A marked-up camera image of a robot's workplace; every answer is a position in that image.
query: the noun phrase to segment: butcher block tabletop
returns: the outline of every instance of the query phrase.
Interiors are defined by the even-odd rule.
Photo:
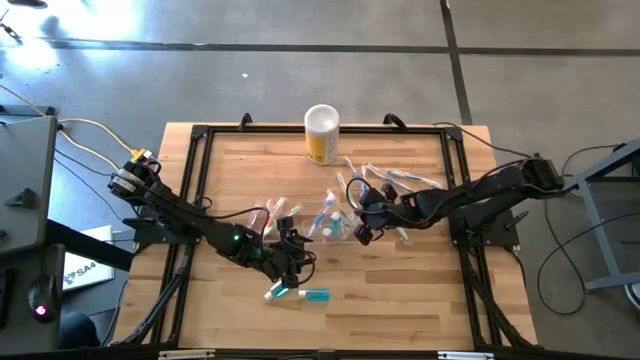
[[[175,193],[180,190],[193,125],[168,123],[162,141],[160,175]],[[464,128],[490,141],[487,127]],[[464,144],[472,179],[496,166],[492,149],[466,134]],[[189,201],[193,201],[196,191],[203,148],[201,143]],[[457,168],[455,148],[451,149]],[[349,208],[336,179],[338,172],[347,181],[351,178],[351,170],[342,160],[345,155],[358,167],[370,162],[382,169],[408,171],[446,186],[437,136],[342,134],[339,154],[331,165],[318,166],[306,157],[304,134],[216,134],[204,191],[212,200],[208,214],[232,213],[253,207],[258,201],[276,201],[282,196],[287,198],[285,211],[298,204],[302,206],[294,216],[295,227],[302,230],[321,209],[328,189],[339,194],[344,209]],[[367,179],[375,187],[382,185],[373,176]],[[424,183],[403,182],[414,190],[426,189]],[[247,219],[248,215],[242,215],[231,221],[246,224]],[[369,246],[361,245],[353,237],[308,244],[307,248],[317,255],[317,269],[303,288],[329,288],[331,299],[327,303],[301,301],[295,293],[265,303],[263,295],[272,284],[264,274],[223,259],[203,242],[196,247],[179,346],[472,349],[460,260],[450,244],[446,220],[430,229],[407,233],[413,242],[411,246],[401,243],[394,231],[388,231]],[[270,234],[266,241],[275,240],[275,235]],[[114,341],[129,335],[156,301],[167,249],[167,245],[151,245],[135,257]],[[489,247],[486,253],[497,303],[520,333],[536,343],[518,263],[502,248]],[[300,275],[301,279],[308,274],[308,268]],[[167,307],[163,340],[171,326],[175,298]],[[489,340],[486,312],[482,302],[478,300],[478,304],[483,335]]]

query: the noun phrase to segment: white cable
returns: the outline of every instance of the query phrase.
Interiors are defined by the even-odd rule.
[[[116,164],[113,163],[113,161],[107,159],[105,156],[103,156],[99,152],[97,152],[95,150],[92,150],[92,149],[89,149],[88,147],[82,146],[82,145],[78,144],[77,142],[73,141],[73,139],[69,135],[67,135],[67,133],[65,133],[63,130],[60,130],[59,132],[62,134],[62,136],[67,138],[67,140],[69,140],[69,142],[73,146],[99,157],[100,159],[102,159],[102,160],[106,161],[107,163],[109,163],[109,165],[111,165],[116,171],[118,171],[118,167],[116,166]]]
[[[109,133],[109,135],[113,136],[113,138],[116,139],[116,141],[118,141],[120,143],[120,145],[122,145],[123,148],[127,149],[132,155],[135,154],[135,152],[136,152],[134,149],[129,147],[127,144],[125,144],[124,141],[122,141],[118,137],[118,135],[116,135],[108,127],[102,125],[101,123],[99,123],[99,122],[97,122],[95,120],[89,120],[89,119],[83,119],[83,118],[69,118],[69,119],[58,120],[59,123],[65,123],[65,122],[69,122],[69,121],[78,121],[78,122],[84,122],[84,123],[87,123],[87,124],[95,125],[95,126],[101,128],[101,129],[103,129],[107,133]]]

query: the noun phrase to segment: cable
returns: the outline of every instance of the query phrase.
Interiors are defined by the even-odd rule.
[[[15,92],[13,92],[13,90],[9,89],[8,87],[0,84],[0,87],[5,89],[7,92],[9,92],[11,95],[17,97],[18,99],[22,100],[22,102],[24,102],[25,104],[29,105],[30,108],[33,109],[33,111],[37,112],[38,114],[40,114],[42,117],[47,116],[45,113],[43,113],[40,109],[38,109],[37,107],[35,107],[35,105],[33,105],[32,103],[30,103],[27,99],[23,98],[22,96],[16,94]]]
[[[104,340],[102,340],[102,344],[100,344],[100,346],[106,346],[107,345],[107,341],[109,341],[109,338],[111,337],[111,333],[113,332],[114,329],[114,325],[116,324],[116,319],[118,318],[118,315],[120,315],[120,302],[122,301],[122,295],[124,294],[124,288],[127,285],[127,282],[129,282],[129,280],[125,280],[124,283],[122,284],[122,288],[120,289],[120,295],[118,295],[118,303],[116,304],[116,311],[114,311],[113,316],[111,317],[111,322],[109,323],[109,327],[107,328],[107,333],[104,336]]]
[[[118,137],[118,135],[116,135],[108,127],[104,126],[103,124],[101,124],[101,123],[99,123],[99,122],[97,122],[95,120],[89,120],[89,119],[83,119],[83,118],[69,118],[69,119],[58,120],[58,123],[62,124],[62,123],[65,123],[65,122],[70,122],[70,121],[84,122],[84,123],[87,123],[87,124],[95,125],[95,126],[101,128],[101,129],[103,129],[109,135],[111,135],[114,139],[116,139],[116,141],[119,142],[120,145],[122,145],[123,148],[127,149],[127,151],[129,151],[131,153],[131,155],[134,155],[136,153],[136,151],[134,149],[132,149],[131,147],[129,147],[127,144],[125,144],[124,141],[122,141],[122,139],[120,139]]]
[[[360,181],[360,182],[364,183],[365,185],[367,185],[369,187],[369,189],[373,189],[373,186],[371,186],[371,184],[369,184],[369,182],[367,180],[365,180],[363,178],[359,178],[359,177],[352,178],[351,180],[349,180],[349,182],[347,183],[347,186],[345,187],[345,190],[344,190],[345,196],[347,196],[347,199],[349,198],[349,187],[351,186],[351,184],[354,181]],[[347,202],[349,203],[349,206],[351,206],[354,210],[358,210],[358,207],[353,205],[353,203],[351,201],[347,201]]]
[[[302,251],[302,252],[304,252],[304,253],[305,253],[305,255],[307,255],[307,256],[309,257],[309,260],[311,260],[311,272],[309,273],[309,276],[307,276],[307,277],[306,277],[304,280],[302,280],[302,281],[298,281],[298,284],[297,284],[297,285],[298,285],[298,286],[300,286],[300,285],[302,285],[302,284],[305,284],[306,282],[308,282],[309,280],[311,280],[311,277],[313,277],[313,274],[316,272],[316,260],[318,259],[318,257],[316,256],[316,253],[314,253],[313,251],[305,250],[305,249],[303,249],[303,248],[301,248],[301,247],[299,247],[299,246],[297,246],[297,245],[295,245],[295,244],[292,244],[291,242],[289,242],[289,241],[287,241],[287,240],[285,240],[285,242],[286,242],[287,244],[289,244],[289,246],[291,246],[292,248],[297,249],[298,251]]]
[[[94,174],[97,174],[97,175],[100,175],[100,176],[105,176],[105,177],[111,177],[111,175],[109,175],[109,174],[107,174],[107,173],[103,173],[103,172],[100,172],[100,171],[97,171],[97,170],[94,170],[94,169],[92,169],[92,168],[88,167],[87,165],[85,165],[85,164],[81,163],[80,161],[78,161],[78,160],[76,160],[76,159],[74,159],[74,158],[70,157],[69,155],[66,155],[65,153],[63,153],[62,151],[60,151],[60,150],[58,150],[58,149],[54,149],[54,150],[55,150],[55,152],[57,152],[59,155],[61,155],[61,156],[65,157],[65,158],[67,158],[67,160],[73,161],[74,163],[76,163],[76,164],[78,164],[78,165],[82,166],[83,168],[85,168],[85,169],[87,169],[87,170],[91,171],[91,172],[92,172],[92,173],[94,173]]]
[[[524,273],[524,265],[522,265],[522,260],[520,260],[520,257],[518,256],[518,254],[516,254],[515,251],[513,251],[513,249],[511,249],[508,246],[504,247],[505,250],[507,250],[511,255],[513,255],[513,258],[516,259],[516,261],[518,262],[518,265],[520,266],[520,272],[522,273],[522,282],[524,282],[524,287],[527,287],[527,276]]]
[[[544,204],[544,219],[547,222],[547,226],[549,227],[549,232],[551,232],[551,236],[553,236],[553,241],[555,241],[555,243],[558,245],[558,247],[556,249],[560,249],[562,251],[564,256],[567,258],[567,261],[571,265],[571,268],[573,269],[573,272],[576,274],[576,277],[578,278],[578,281],[580,282],[580,288],[582,289],[582,297],[580,298],[580,303],[578,304],[578,306],[575,309],[570,310],[570,311],[558,311],[558,310],[555,310],[547,303],[547,301],[542,296],[542,292],[540,291],[540,272],[542,271],[542,268],[543,268],[544,264],[546,263],[546,261],[549,259],[549,257],[547,257],[547,259],[545,259],[545,262],[543,262],[542,265],[540,266],[540,269],[538,269],[538,287],[537,287],[538,295],[540,296],[540,300],[542,301],[542,304],[547,309],[549,309],[549,311],[553,312],[554,314],[558,314],[558,315],[573,315],[573,314],[577,313],[578,311],[582,310],[582,307],[584,306],[585,300],[587,298],[586,289],[584,288],[584,280],[582,279],[582,275],[580,275],[580,272],[578,271],[578,267],[576,267],[576,264],[573,262],[573,260],[571,259],[571,257],[567,253],[567,251],[564,249],[564,246],[562,244],[560,244],[560,240],[558,240],[558,237],[556,236],[556,233],[553,230],[553,227],[551,226],[551,220],[549,219],[549,206],[547,204],[547,200],[544,200],[543,204]]]
[[[567,254],[567,252],[565,251],[564,247],[569,245],[571,242],[573,242],[574,240],[578,239],[579,237],[581,237],[582,235],[600,227],[603,225],[606,225],[610,222],[616,221],[616,220],[620,220],[620,219],[624,219],[630,216],[637,216],[640,215],[640,212],[634,212],[634,213],[629,213],[629,214],[625,214],[625,215],[620,215],[620,216],[616,216],[613,217],[611,219],[605,220],[597,225],[594,225],[584,231],[582,231],[581,233],[579,233],[578,235],[572,237],[571,239],[565,241],[564,243],[560,243],[560,241],[558,240],[558,238],[556,237],[555,232],[553,231],[552,227],[551,227],[551,222],[549,221],[549,216],[548,216],[548,212],[547,212],[547,206],[546,206],[546,200],[545,200],[545,220],[547,221],[547,225],[549,225],[549,230],[551,231],[551,235],[553,235],[553,238],[555,240],[555,242],[558,244],[558,246],[549,253],[549,255],[547,255],[547,257],[544,259],[544,261],[542,262],[542,264],[540,264],[540,267],[538,268],[538,278],[537,278],[537,292],[538,292],[538,296],[540,297],[540,300],[542,301],[542,304],[551,312],[558,314],[558,315],[573,315],[575,313],[577,313],[578,311],[580,311],[582,309],[582,307],[584,306],[585,300],[586,300],[586,290],[584,287],[584,281],[582,279],[582,276],[580,275],[580,273],[578,272],[578,269],[576,268],[575,264],[573,263],[573,261],[571,260],[571,258],[569,257],[569,255]],[[582,299],[580,300],[580,304],[578,304],[578,306],[570,311],[558,311],[554,308],[552,308],[549,303],[547,303],[547,301],[544,299],[544,297],[542,296],[542,291],[540,290],[540,275],[542,274],[542,270],[544,269],[544,266],[547,264],[547,262],[549,261],[549,259],[551,259],[551,257],[553,256],[553,254],[555,254],[556,252],[558,252],[558,250],[562,250],[562,252],[564,253],[564,255],[566,256],[567,260],[569,260],[571,266],[573,267],[573,270],[576,273],[576,276],[578,277],[578,280],[580,280],[580,287],[582,288]]]
[[[111,204],[109,204],[109,202],[105,198],[103,198],[100,194],[98,194],[98,192],[93,187],[91,187],[91,185],[87,184],[86,181],[84,181],[78,174],[74,173],[73,170],[69,169],[69,167],[67,167],[65,164],[61,163],[60,160],[56,159],[55,157],[53,158],[53,160],[55,160],[55,162],[57,162],[58,165],[67,169],[67,171],[69,171],[71,175],[75,176],[76,178],[78,178],[78,180],[82,181],[82,183],[85,184],[89,189],[91,189],[91,191],[93,191],[93,193],[96,194],[96,196],[99,197],[100,200],[102,200],[105,204],[107,204],[107,206],[109,207],[109,210],[111,210],[113,215],[115,215],[115,217],[118,218],[118,220],[122,221],[122,218],[118,216],[115,210],[113,210],[113,208],[111,207]]]
[[[73,139],[69,135],[67,135],[67,133],[65,133],[64,130],[60,130],[59,132],[62,134],[62,136],[67,138],[67,140],[69,140],[69,142],[73,146],[99,157],[100,159],[102,159],[102,160],[106,161],[107,163],[109,163],[109,165],[111,165],[111,167],[113,167],[116,171],[119,170],[118,167],[116,166],[116,164],[114,164],[113,161],[107,159],[104,155],[100,154],[99,152],[97,152],[95,150],[89,149],[88,147],[82,146],[82,145],[78,144],[77,142],[73,141]]]
[[[590,146],[590,147],[586,147],[586,148],[583,148],[583,149],[580,149],[580,150],[574,152],[573,154],[569,155],[569,157],[567,157],[567,160],[565,160],[564,164],[562,165],[562,170],[560,171],[560,175],[561,176],[568,175],[568,174],[565,173],[565,170],[567,169],[567,165],[569,165],[569,161],[571,161],[571,159],[574,156],[576,156],[576,155],[578,155],[578,154],[580,154],[582,152],[588,151],[588,150],[608,149],[608,148],[617,147],[619,145],[620,144]],[[582,197],[581,196],[573,194],[572,192],[568,192],[567,196],[570,197],[571,199],[582,201]]]
[[[125,181],[129,182],[129,179],[127,179],[127,178],[125,178],[125,177],[123,177],[123,176],[121,176],[119,174],[115,174],[114,173],[112,175],[115,176],[115,177],[121,178],[122,180],[125,180]],[[192,215],[195,215],[195,216],[199,216],[199,217],[203,217],[203,218],[207,218],[207,219],[223,220],[223,219],[228,219],[228,218],[231,218],[231,217],[234,217],[234,216],[246,214],[248,212],[255,211],[255,210],[261,210],[261,211],[266,212],[267,213],[267,218],[269,217],[269,215],[271,215],[271,213],[269,212],[269,210],[267,208],[256,206],[256,207],[240,210],[240,211],[237,211],[237,212],[234,212],[234,213],[231,213],[231,214],[227,214],[227,215],[211,216],[211,215],[199,213],[199,212],[197,212],[195,210],[192,210],[192,209],[189,209],[189,208],[182,207],[181,205],[174,204],[173,202],[165,199],[164,197],[162,197],[162,195],[160,195],[159,193],[157,193],[154,190],[151,190],[147,186],[140,185],[140,184],[135,184],[135,186],[139,187],[141,189],[144,189],[145,191],[150,192],[151,194],[155,195],[156,197],[162,199],[164,202],[166,202],[167,204],[169,204],[173,208],[177,208],[177,209],[179,209],[181,211],[184,211],[184,212],[187,212],[189,214],[192,214]]]
[[[528,154],[525,154],[525,153],[521,153],[521,152],[519,152],[519,151],[515,151],[515,150],[511,150],[511,149],[507,149],[507,148],[503,148],[503,147],[500,147],[500,146],[493,145],[493,144],[491,144],[491,143],[489,143],[489,142],[487,142],[487,141],[485,141],[485,140],[481,139],[479,136],[477,136],[477,135],[475,135],[475,134],[472,134],[471,132],[469,132],[469,131],[465,130],[465,129],[464,129],[464,128],[462,128],[461,126],[456,125],[456,124],[454,124],[454,123],[450,123],[450,122],[446,122],[446,121],[440,121],[440,122],[437,122],[437,123],[433,123],[433,124],[431,124],[431,125],[443,125],[443,124],[444,124],[444,125],[450,125],[450,126],[453,126],[453,127],[457,127],[457,128],[458,128],[458,129],[460,129],[463,133],[465,133],[465,134],[467,134],[467,135],[471,136],[472,138],[474,138],[474,139],[476,139],[476,140],[480,141],[481,143],[483,143],[483,144],[487,145],[488,147],[493,148],[493,149],[495,149],[495,150],[503,151],[503,152],[508,152],[508,153],[511,153],[511,154],[514,154],[514,155],[518,155],[518,156],[522,156],[522,157],[525,157],[525,158],[531,158],[531,157],[533,157],[533,156],[531,156],[531,155],[528,155]]]

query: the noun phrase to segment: plastic container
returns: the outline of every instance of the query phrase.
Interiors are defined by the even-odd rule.
[[[340,115],[329,105],[316,105],[304,114],[307,155],[319,165],[331,164],[338,157]]]
[[[331,293],[328,288],[312,288],[298,290],[298,297],[309,302],[328,302],[331,298]]]

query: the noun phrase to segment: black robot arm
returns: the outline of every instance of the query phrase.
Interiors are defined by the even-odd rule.
[[[111,193],[132,206],[146,206],[148,217],[125,219],[136,229],[137,239],[192,243],[204,237],[218,254],[235,264],[264,273],[275,282],[291,267],[292,256],[280,244],[263,244],[260,233],[243,225],[218,221],[240,213],[266,210],[252,208],[224,217],[212,217],[173,193],[159,175],[143,161],[127,162],[109,183]]]
[[[395,202],[398,194],[391,185],[384,185],[382,192],[370,187],[360,199],[361,208],[355,211],[362,220],[355,236],[367,245],[373,239],[372,230],[427,229],[453,213],[473,230],[526,199],[560,196],[563,186],[551,161],[528,158],[450,190],[422,190],[400,196],[399,202]]]

